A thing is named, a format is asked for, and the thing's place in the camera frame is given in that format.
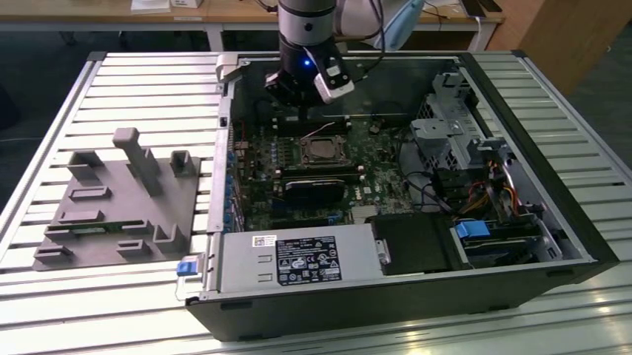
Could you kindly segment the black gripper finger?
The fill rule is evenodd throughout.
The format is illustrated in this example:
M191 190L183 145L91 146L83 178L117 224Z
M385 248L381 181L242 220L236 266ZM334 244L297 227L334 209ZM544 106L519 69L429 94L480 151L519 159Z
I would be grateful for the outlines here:
M286 72L277 72L266 77L265 89L286 107L297 110L297 119L304 120L304 92L294 77Z

